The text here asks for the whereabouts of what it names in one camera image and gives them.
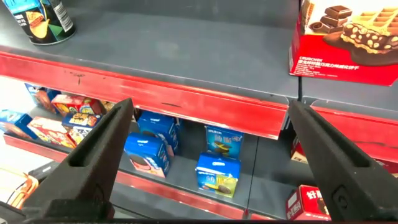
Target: red shelf edge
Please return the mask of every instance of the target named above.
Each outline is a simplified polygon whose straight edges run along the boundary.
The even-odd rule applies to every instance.
[[[57,162],[62,162],[63,159],[66,158],[66,156],[68,155],[67,153],[60,152],[9,135],[4,135],[4,141],[7,145],[23,149],[34,154],[38,154],[49,159],[53,159]],[[120,170],[118,171],[118,174],[116,176],[116,181],[120,184],[128,185],[130,187],[134,187],[150,194],[158,195],[180,203],[184,203],[191,207],[214,213],[222,217],[240,220],[242,219],[244,214],[243,209],[226,205],[212,199],[201,197],[199,195],[191,194],[186,191],[178,190],[173,187],[168,187],[166,185],[153,182],[151,180],[127,174]]]
[[[278,139],[288,105],[0,52],[0,74],[24,82]]]

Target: product packaging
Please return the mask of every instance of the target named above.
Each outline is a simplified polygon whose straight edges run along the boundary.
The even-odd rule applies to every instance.
[[[40,106],[48,111],[51,111],[55,114],[58,114],[58,110],[51,104],[51,101],[58,95],[61,94],[61,91],[51,90],[46,87],[42,87],[39,85],[33,85],[25,83],[27,90],[32,96],[33,101],[37,106]]]
[[[89,97],[57,95],[51,103],[58,108],[62,116],[67,113],[102,114],[100,102]]]
[[[303,0],[289,54],[291,75],[392,85],[398,2]]]
[[[206,126],[207,149],[233,159],[239,158],[243,133],[225,128]]]
[[[27,125],[32,121],[28,114],[18,113],[11,110],[0,111],[0,129],[5,133],[14,133],[22,138],[37,139]]]
[[[51,142],[52,144],[63,145],[72,149],[76,147],[74,140],[62,126],[61,121],[37,116],[27,126],[44,142]]]
[[[241,162],[216,154],[200,154],[196,172],[199,189],[233,197],[238,183]]]
[[[87,136],[87,134],[98,124],[101,115],[68,113],[62,120],[62,126],[68,131],[69,136],[76,145]]]
[[[164,142],[159,138],[131,133],[124,145],[124,151],[136,170],[166,177],[170,169],[170,159]]]
[[[383,150],[371,150],[364,148],[363,151],[370,157],[372,157],[380,166],[385,168],[394,177],[398,177],[398,162],[397,159],[393,157],[388,157],[386,152]],[[295,138],[292,147],[292,160],[303,162],[308,164],[307,158],[305,157],[304,150],[300,144],[300,141]]]
[[[288,198],[286,216],[288,220],[331,220],[319,188],[307,185],[300,185]]]
[[[178,137],[173,117],[143,111],[137,123],[142,134],[163,140],[170,156],[178,153]]]
[[[60,0],[2,1],[33,44],[63,42],[76,31]]]

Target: store shelf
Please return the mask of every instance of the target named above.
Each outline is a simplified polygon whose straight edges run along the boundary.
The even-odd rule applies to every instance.
[[[259,138],[249,199],[249,212],[286,219],[285,202],[301,184],[315,185],[308,164],[290,160],[292,135],[278,141]]]
[[[298,96],[287,58],[297,1],[64,5],[78,32],[45,47],[0,6],[0,74],[267,138],[284,128]]]
[[[58,165],[58,162],[51,162],[32,170],[29,175],[36,179],[44,180]],[[110,201],[116,211],[114,218],[225,219],[224,217],[119,183],[114,184]]]
[[[347,138],[378,159],[396,160],[398,84],[393,86],[302,78],[302,100]]]
[[[166,199],[158,195],[146,193],[130,186],[115,183],[111,194],[112,204],[140,217],[155,219],[226,219],[219,215],[206,212],[188,205]]]
[[[60,115],[55,115],[41,108],[34,108],[29,114],[32,117],[43,116],[57,120],[62,119]],[[241,219],[248,205],[258,137],[249,134],[244,136],[240,155],[241,173],[233,198],[211,194],[199,190],[197,187],[195,168],[200,153],[206,150],[204,125],[190,121],[184,122],[180,138],[182,153],[174,157],[166,179],[136,171],[127,155],[123,154],[116,180],[121,184],[169,198],[194,208],[207,210],[222,217]],[[26,140],[11,134],[5,134],[4,139],[6,144],[40,154],[58,162],[62,161],[72,151],[67,147],[56,146],[39,139]]]

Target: oreo box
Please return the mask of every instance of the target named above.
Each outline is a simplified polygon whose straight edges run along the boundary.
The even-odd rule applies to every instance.
[[[241,170],[241,161],[216,154],[200,154],[196,168],[199,189],[233,197]]]
[[[44,109],[51,111],[55,114],[58,114],[58,110],[51,104],[51,101],[58,95],[61,94],[61,91],[52,90],[46,87],[42,87],[39,85],[33,85],[25,83],[27,91],[29,91],[33,102]]]
[[[143,111],[138,120],[138,125],[142,134],[163,140],[170,156],[174,156],[178,152],[178,137],[173,117]]]
[[[101,115],[68,113],[62,120],[62,126],[68,131],[69,136],[75,143],[79,144],[98,124],[101,118]]]
[[[124,151],[136,170],[166,177],[170,169],[166,146],[159,138],[131,133],[124,145]]]
[[[32,121],[28,114],[11,110],[0,111],[0,129],[5,133],[14,133],[22,138],[37,139],[36,134],[27,125]]]
[[[215,126],[206,126],[207,149],[225,157],[237,159],[243,133]]]

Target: red snack box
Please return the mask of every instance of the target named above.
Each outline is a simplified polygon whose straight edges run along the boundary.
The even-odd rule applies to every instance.
[[[380,159],[379,156],[375,153],[370,153],[366,152],[368,156],[372,157],[380,166],[383,166],[388,172],[390,172],[393,176],[398,177],[398,162],[395,160],[385,160],[385,159]],[[304,162],[308,164],[307,158],[305,157],[304,150],[300,144],[300,141],[296,137],[293,141],[293,147],[292,147],[292,160],[299,161],[299,162]]]
[[[286,216],[288,220],[331,220],[319,188],[307,185],[300,185],[286,201]]]
[[[61,121],[35,117],[27,127],[45,142],[63,145],[72,149],[76,147],[68,131],[62,126]]]
[[[67,113],[102,114],[100,102],[89,97],[57,95],[51,103],[63,116]]]
[[[289,57],[291,75],[392,85],[398,2],[303,0]]]

